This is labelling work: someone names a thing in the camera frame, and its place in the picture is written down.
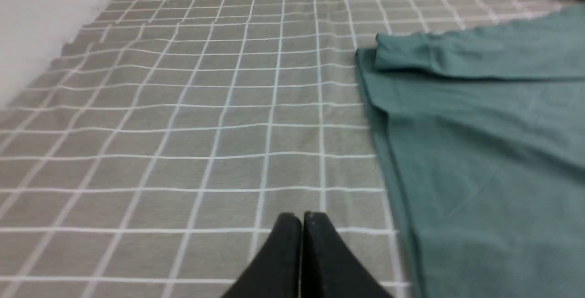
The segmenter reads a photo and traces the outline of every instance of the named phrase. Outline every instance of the bed sheet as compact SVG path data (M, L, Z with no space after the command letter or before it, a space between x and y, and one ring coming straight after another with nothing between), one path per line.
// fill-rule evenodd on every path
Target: bed sheet
M0 297L216 298L306 210L410 296L355 49L566 3L114 0L0 112Z

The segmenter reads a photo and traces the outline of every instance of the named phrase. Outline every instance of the gray plaid bed sheet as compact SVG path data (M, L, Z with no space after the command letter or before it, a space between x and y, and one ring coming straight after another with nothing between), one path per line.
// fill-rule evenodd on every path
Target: gray plaid bed sheet
M217 298L306 210L409 296L355 49L568 2L114 0L0 113L0 297Z

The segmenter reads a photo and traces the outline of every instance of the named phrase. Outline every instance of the folded clothing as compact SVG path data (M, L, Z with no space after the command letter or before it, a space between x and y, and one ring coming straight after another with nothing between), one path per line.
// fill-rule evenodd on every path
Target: folded clothing
M585 5L377 40L357 77L414 296L582 296Z

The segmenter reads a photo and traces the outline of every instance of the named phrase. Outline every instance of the white grid pattern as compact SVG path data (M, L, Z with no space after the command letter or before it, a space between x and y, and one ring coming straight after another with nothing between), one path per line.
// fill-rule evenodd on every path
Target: white grid pattern
M252 6L250 7L250 15L254 5L254 1L252 0ZM282 59L282 28L283 28L283 21L284 21L284 5L285 2L282 0L281 4L281 11L282 15L280 16L280 36L278 40L278 52L276 58L276 71L274 72L274 86L272 87L272 103L270 105L270 113L268 115L268 125L266 126L266 155L264 156L264 163L262 165L262 178L261 178L261 191L258 196L258 203L256 205L256 211L254 216L254 227L255 229L259 229L262 223L262 212L264 211L264 202L265 202L265 195L266 195L266 183L268 181L268 167L269 167L269 154L270 154L270 142L272 139L272 122L274 121L274 107L276 105L276 92L278 88L278 75L280 74L280 61ZM258 231L255 231L252 234L252 240L250 244L250 250L248 252L248 261L252 261L255 256L255 252L258 246Z

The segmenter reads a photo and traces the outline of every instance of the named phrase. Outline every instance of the dark object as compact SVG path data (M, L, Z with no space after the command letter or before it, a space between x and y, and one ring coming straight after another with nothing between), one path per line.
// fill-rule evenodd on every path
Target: dark object
M329 217L305 213L303 298L391 298L345 246Z
M299 264L303 298L392 298L345 246L327 215L312 212L305 213L303 232L297 217L280 214L260 252L222 298L297 298Z
M223 298L297 298L301 222L280 214L266 243Z

